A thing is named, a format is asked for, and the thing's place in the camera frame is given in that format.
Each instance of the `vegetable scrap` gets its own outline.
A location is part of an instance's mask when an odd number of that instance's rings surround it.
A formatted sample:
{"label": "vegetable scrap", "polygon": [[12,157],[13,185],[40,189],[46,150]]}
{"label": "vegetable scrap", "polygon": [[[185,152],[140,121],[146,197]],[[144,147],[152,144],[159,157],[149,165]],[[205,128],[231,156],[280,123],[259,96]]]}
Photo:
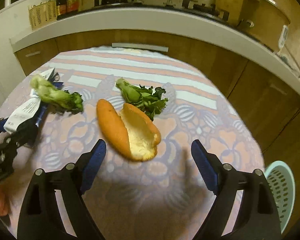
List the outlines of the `vegetable scrap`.
{"label": "vegetable scrap", "polygon": [[30,86],[37,91],[43,102],[55,106],[57,112],[83,112],[83,100],[77,92],[70,94],[68,90],[58,90],[41,75],[35,75],[30,81]]}
{"label": "vegetable scrap", "polygon": [[168,102],[167,98],[161,99],[162,94],[166,93],[166,90],[161,87],[156,87],[153,93],[153,87],[146,88],[141,85],[137,87],[123,78],[117,80],[116,86],[121,90],[124,100],[143,111],[151,121],[154,115],[162,112]]}

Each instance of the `colander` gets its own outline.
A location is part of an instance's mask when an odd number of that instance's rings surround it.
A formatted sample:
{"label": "colander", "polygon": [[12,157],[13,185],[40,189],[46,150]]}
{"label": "colander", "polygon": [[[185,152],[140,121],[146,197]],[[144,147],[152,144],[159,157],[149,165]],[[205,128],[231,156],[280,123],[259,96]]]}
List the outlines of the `colander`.
{"label": "colander", "polygon": [[265,172],[280,218],[281,233],[286,228],[294,206],[296,186],[292,170],[283,161],[271,163]]}

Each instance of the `silver bolt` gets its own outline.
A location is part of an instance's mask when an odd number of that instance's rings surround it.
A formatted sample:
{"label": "silver bolt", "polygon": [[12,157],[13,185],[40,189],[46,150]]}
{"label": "silver bolt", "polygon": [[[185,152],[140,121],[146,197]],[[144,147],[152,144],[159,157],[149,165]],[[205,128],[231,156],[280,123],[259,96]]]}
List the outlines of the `silver bolt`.
{"label": "silver bolt", "polygon": [[5,158],[6,158],[6,155],[3,152],[1,152],[0,160],[3,162]]}
{"label": "silver bolt", "polygon": [[232,169],[232,166],[229,164],[229,163],[225,163],[223,164],[223,168],[227,171],[231,170]]}
{"label": "silver bolt", "polygon": [[68,163],[66,166],[66,169],[69,171],[72,170],[73,168],[74,168],[74,163]]}
{"label": "silver bolt", "polygon": [[40,176],[40,175],[42,174],[42,172],[43,172],[43,169],[37,169],[37,170],[35,171],[35,174],[36,174],[37,176]]}
{"label": "silver bolt", "polygon": [[260,169],[255,169],[254,172],[258,175],[261,176],[263,174],[262,170]]}

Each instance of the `round table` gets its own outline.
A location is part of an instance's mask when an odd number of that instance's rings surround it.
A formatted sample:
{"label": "round table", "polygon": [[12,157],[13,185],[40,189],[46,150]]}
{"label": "round table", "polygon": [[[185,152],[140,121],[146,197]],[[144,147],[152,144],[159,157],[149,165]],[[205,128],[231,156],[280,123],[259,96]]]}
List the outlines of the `round table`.
{"label": "round table", "polygon": [[[107,240],[193,238],[215,199],[192,159],[190,145],[195,139],[237,170],[264,171],[258,144],[238,114],[199,70],[186,63],[149,51],[100,47],[60,53],[32,75],[52,67],[65,82],[65,89],[82,94],[84,112],[48,114],[35,148],[18,149],[15,172],[3,182],[11,206],[9,230],[15,236],[34,171],[55,171],[75,163],[99,138],[104,139],[97,124],[96,102],[105,98],[116,110],[122,108],[124,101],[115,87],[120,77],[134,85],[162,86],[169,101],[154,119],[162,135],[158,155],[148,162],[133,163],[107,143],[93,186],[83,195]],[[0,117],[8,117],[29,99],[30,78],[6,99]],[[74,234],[60,192],[56,196],[67,232]],[[241,197],[238,192],[224,233],[232,230]]]}

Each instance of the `bottle label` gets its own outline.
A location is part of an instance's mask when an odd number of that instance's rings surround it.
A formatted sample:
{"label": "bottle label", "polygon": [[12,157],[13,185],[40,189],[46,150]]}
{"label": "bottle label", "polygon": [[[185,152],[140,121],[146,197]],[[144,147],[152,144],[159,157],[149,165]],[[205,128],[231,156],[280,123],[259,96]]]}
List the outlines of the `bottle label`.
{"label": "bottle label", "polygon": [[57,6],[57,16],[67,12],[67,6],[65,4]]}
{"label": "bottle label", "polygon": [[78,0],[67,0],[67,12],[76,11],[79,9]]}

